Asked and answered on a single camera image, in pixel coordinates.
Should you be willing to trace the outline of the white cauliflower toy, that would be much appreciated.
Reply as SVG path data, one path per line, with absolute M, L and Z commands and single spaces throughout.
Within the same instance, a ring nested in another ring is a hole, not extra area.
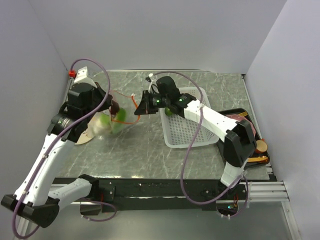
M 111 134 L 111 117 L 103 112 L 95 113 L 88 123 L 87 132 L 90 137 L 98 137 Z

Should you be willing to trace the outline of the dark red apple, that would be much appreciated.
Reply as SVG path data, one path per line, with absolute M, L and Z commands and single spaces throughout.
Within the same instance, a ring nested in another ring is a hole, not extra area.
M 113 102 L 109 110 L 112 115 L 116 115 L 120 110 L 119 104 L 117 102 Z

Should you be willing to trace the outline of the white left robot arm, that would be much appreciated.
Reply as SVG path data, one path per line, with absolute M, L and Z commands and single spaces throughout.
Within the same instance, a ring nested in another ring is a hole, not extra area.
M 29 174 L 15 193 L 2 198 L 1 205 L 15 216 L 46 228 L 59 211 L 72 202 L 82 198 L 100 200 L 99 180 L 87 174 L 58 190 L 50 188 L 93 115 L 107 110 L 112 100 L 109 92 L 95 83 L 74 84 L 67 93 L 67 100 L 51 119 L 44 144 Z

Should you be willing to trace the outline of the watermelon slice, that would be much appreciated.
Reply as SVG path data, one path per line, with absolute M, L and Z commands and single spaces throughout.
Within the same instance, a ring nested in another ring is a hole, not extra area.
M 119 112 L 112 117 L 110 122 L 110 133 L 115 135 L 126 125 L 127 112 L 124 108 L 120 108 Z

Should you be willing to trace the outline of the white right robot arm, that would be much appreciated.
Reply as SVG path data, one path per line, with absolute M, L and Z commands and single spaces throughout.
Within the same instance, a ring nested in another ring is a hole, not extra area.
M 222 115 L 195 96 L 181 93 L 170 76 L 155 79 L 151 73 L 146 80 L 149 88 L 142 92 L 134 114 L 151 115 L 159 109 L 168 108 L 174 115 L 193 121 L 217 136 L 223 142 L 223 158 L 226 161 L 218 192 L 224 199 L 232 198 L 248 158 L 257 147 L 250 123 Z

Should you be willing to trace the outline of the green orange mango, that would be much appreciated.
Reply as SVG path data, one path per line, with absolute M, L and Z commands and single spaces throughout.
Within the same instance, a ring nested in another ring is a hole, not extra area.
M 164 113 L 166 116 L 173 116 L 174 115 L 174 113 L 168 107 L 166 107 L 164 109 Z

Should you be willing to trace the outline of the clear zip bag orange zipper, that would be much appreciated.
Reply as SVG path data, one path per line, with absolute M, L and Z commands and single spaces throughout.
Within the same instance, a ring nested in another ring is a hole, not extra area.
M 87 137 L 116 135 L 140 120 L 140 116 L 134 114 L 138 108 L 135 94 L 125 95 L 112 90 L 110 95 L 112 96 L 111 107 L 93 115 L 85 132 Z

